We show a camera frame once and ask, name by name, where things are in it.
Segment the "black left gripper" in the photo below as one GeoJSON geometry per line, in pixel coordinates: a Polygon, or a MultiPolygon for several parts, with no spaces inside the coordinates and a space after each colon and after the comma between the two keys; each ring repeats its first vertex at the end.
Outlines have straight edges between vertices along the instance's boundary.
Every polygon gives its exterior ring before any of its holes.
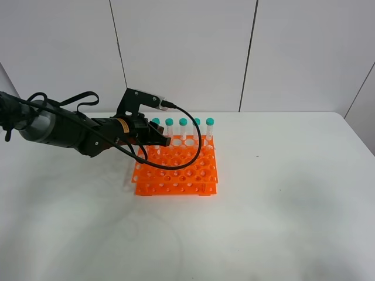
{"type": "Polygon", "coordinates": [[[149,121],[144,116],[112,116],[110,124],[111,138],[117,143],[163,147],[168,147],[170,144],[170,138],[163,134],[164,127],[149,121]]]}

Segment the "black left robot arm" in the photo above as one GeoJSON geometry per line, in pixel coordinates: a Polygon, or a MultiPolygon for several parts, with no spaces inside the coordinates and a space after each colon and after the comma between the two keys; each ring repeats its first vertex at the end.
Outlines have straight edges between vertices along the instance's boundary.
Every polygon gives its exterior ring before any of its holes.
{"type": "Polygon", "coordinates": [[[48,99],[44,93],[27,100],[1,93],[1,128],[9,141],[12,130],[27,141],[72,148],[82,155],[95,157],[115,146],[169,146],[171,138],[164,128],[139,112],[141,105],[161,108],[163,98],[139,90],[126,89],[114,116],[89,118],[79,111],[68,111],[65,105],[95,96],[88,91],[63,102],[48,99]]]}

